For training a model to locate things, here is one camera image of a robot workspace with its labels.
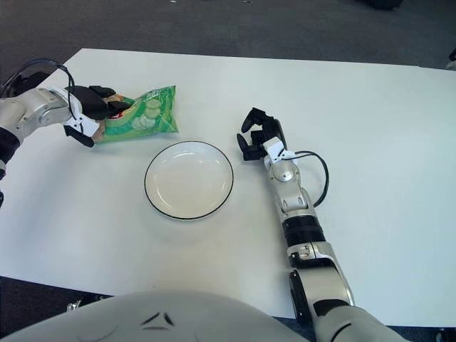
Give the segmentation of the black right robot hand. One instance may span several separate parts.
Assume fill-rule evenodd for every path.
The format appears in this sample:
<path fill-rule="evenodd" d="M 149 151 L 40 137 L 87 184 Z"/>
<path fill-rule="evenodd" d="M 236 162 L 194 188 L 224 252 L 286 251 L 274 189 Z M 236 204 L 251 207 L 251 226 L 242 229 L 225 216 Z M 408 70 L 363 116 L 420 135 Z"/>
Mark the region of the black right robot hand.
<path fill-rule="evenodd" d="M 264 143 L 272 138 L 278 138 L 286 147 L 286 140 L 279 120 L 268 116 L 265 111 L 252 108 L 241 128 L 242 133 L 250 132 L 251 145 L 242 134 L 237 133 L 237 142 L 242 151 L 244 161 L 260 160 L 267 155 Z"/>

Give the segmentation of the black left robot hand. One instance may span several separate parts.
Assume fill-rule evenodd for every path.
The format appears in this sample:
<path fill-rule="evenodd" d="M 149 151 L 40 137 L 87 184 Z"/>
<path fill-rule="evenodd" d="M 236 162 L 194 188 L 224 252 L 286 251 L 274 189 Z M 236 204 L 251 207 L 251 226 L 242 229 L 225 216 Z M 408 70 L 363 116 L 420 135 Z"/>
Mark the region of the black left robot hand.
<path fill-rule="evenodd" d="M 133 102 L 112 88 L 99 85 L 88 87 L 76 85 L 72 95 L 81 106 L 73 109 L 70 123 L 63 128 L 68 137 L 72 137 L 86 147 L 93 147 L 104 139 L 106 122 L 117 118 L 131 107 Z"/>

